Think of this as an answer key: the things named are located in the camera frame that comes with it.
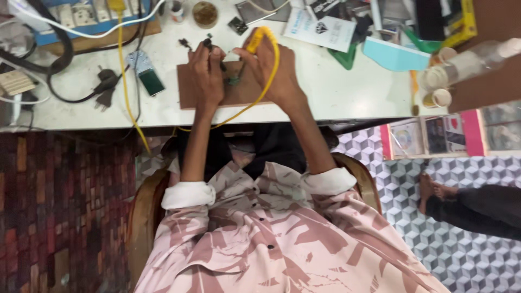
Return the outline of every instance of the black trousers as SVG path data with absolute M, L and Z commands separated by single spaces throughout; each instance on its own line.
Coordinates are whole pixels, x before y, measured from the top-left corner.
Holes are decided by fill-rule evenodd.
M 304 173 L 306 171 L 306 157 L 296 137 L 291 123 L 269 123 L 255 126 L 253 132 L 255 158 L 243 168 L 253 180 L 264 171 L 266 162 L 278 163 L 293 170 Z M 187 149 L 188 132 L 178 133 L 179 166 L 184 163 L 184 153 Z M 228 142 L 220 128 L 212 129 L 206 153 L 204 181 L 210 179 L 232 160 Z
M 521 189 L 499 185 L 460 188 L 453 200 L 431 196 L 426 214 L 461 229 L 521 241 Z

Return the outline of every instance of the desk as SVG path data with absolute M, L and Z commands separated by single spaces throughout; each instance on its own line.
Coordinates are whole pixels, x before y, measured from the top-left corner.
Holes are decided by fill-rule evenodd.
M 191 0 L 193 6 L 197 1 Z M 191 11 L 187 20 L 178 25 L 165 14 L 161 18 L 163 31 L 160 34 L 147 36 L 142 50 L 145 51 L 163 81 L 166 90 L 156 97 L 149 97 L 141 86 L 141 117 L 138 121 L 142 127 L 190 125 L 194 111 L 182 111 L 179 108 L 179 90 L 177 84 L 178 64 L 188 62 L 187 49 L 182 47 L 178 39 L 186 38 L 192 46 L 211 33 L 212 42 L 226 52 L 241 46 L 251 32 L 251 28 L 242 36 L 233 32 L 227 23 L 237 16 L 234 3 L 236 1 L 215 0 L 219 9 L 217 25 L 209 30 L 196 26 Z M 411 116 L 410 76 L 408 72 L 392 72 L 379 66 L 366 57 L 361 48 L 358 49 L 354 67 L 345 70 L 325 48 L 291 38 L 281 36 L 285 22 L 259 21 L 254 26 L 270 27 L 279 42 L 293 50 L 296 55 L 296 73 L 299 84 L 307 94 L 308 101 L 316 120 L 371 119 L 383 117 Z M 125 56 L 135 50 L 135 44 L 124 48 Z M 52 60 L 42 54 L 34 58 L 41 63 Z M 225 61 L 238 60 L 233 53 L 228 54 Z M 92 91 L 99 83 L 98 66 L 111 68 L 119 73 L 117 50 L 96 52 L 74 57 L 72 64 L 53 77 L 53 85 L 57 92 L 68 99 L 80 99 Z M 137 114 L 137 98 L 132 71 L 128 71 L 127 81 L 131 107 Z M 123 87 L 118 84 L 113 96 L 112 107 L 105 112 L 101 108 L 94 109 L 95 99 L 81 104 L 67 104 L 56 98 L 35 107 L 34 126 L 45 129 L 100 129 L 131 127 L 130 119 L 125 111 Z M 233 116 L 242 107 L 220 108 L 213 123 L 219 123 Z M 420 107 L 421 115 L 443 115 L 446 108 L 425 109 Z M 287 115 L 274 104 L 257 105 L 231 123 L 259 123 L 272 121 L 288 121 Z

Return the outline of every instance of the rolled-up sleeve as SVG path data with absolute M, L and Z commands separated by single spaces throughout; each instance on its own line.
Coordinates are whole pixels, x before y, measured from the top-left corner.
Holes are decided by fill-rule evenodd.
M 189 206 L 212 205 L 215 189 L 203 181 L 178 182 L 165 190 L 161 207 L 165 210 L 182 209 Z
M 310 194 L 336 196 L 353 188 L 356 178 L 345 168 L 334 168 L 324 173 L 311 175 L 306 172 L 301 177 L 301 187 Z

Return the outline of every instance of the foot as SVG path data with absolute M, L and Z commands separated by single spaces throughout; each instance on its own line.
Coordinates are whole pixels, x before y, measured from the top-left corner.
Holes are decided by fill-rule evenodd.
M 456 196 L 458 187 L 448 187 L 436 182 L 432 183 L 434 194 L 441 199 L 449 199 Z
M 427 200 L 434 195 L 433 181 L 429 174 L 420 174 L 420 206 L 418 209 L 425 215 L 427 210 Z

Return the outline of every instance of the paper cup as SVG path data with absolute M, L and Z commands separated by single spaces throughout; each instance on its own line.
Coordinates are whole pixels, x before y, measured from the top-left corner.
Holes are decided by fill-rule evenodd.
M 452 103 L 452 95 L 446 89 L 437 89 L 424 97 L 425 108 L 448 107 Z

